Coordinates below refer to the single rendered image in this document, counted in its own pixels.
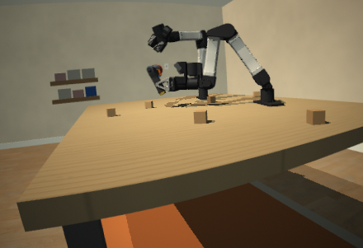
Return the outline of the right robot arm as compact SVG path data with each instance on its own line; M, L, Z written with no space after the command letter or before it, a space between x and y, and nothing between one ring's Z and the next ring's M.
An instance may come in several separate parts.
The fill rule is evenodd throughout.
M208 40L208 36L206 35L205 30L200 30L196 32L173 31L172 28L170 28L169 26L164 26L164 24L154 26L152 29L153 33L166 43L183 41L183 40L195 40L196 48L198 49L198 63L203 64L203 72L204 72L205 54L206 54L207 40ZM199 95L196 98L200 100L207 100L208 90L204 89L203 87L199 88L200 88Z

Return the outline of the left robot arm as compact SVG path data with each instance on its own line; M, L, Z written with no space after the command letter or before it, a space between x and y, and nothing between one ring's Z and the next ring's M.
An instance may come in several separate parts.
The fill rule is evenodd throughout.
M207 30L206 35L208 36L208 40L204 72L202 73L202 63L176 62L174 67L177 69L179 74L184 73L184 77L175 77L175 84L187 83L186 87L188 90L198 90L199 87L203 87L206 90L214 88L219 55L219 43L221 40L225 40L233 48L235 53L252 74L252 78L256 84L263 87L260 89L260 102L253 101L253 103L270 107L285 105L285 103L277 102L275 100L274 89L270 83L271 79L269 74L254 58L232 24L226 23ZM187 75L189 75L189 77ZM263 102L273 102L277 104L267 104Z

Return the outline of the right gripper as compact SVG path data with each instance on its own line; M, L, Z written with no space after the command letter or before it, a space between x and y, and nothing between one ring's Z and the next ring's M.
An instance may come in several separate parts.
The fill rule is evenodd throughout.
M153 34L153 36L151 36L151 38L148 40L148 45L151 46L155 51L157 51L157 52L160 51L160 53L162 53L162 51L167 46L167 43L166 42L164 43L164 41L162 39L160 39L158 36L156 36L155 34Z

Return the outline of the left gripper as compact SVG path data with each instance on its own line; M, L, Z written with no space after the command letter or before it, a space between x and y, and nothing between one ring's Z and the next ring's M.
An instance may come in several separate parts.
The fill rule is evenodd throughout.
M164 82L167 82L166 87L159 86L160 83L164 83ZM186 85L187 85L187 83L186 84L175 84L175 78L174 77L167 77L167 78L163 79L162 81L156 83L156 87L162 88L165 91L188 90Z

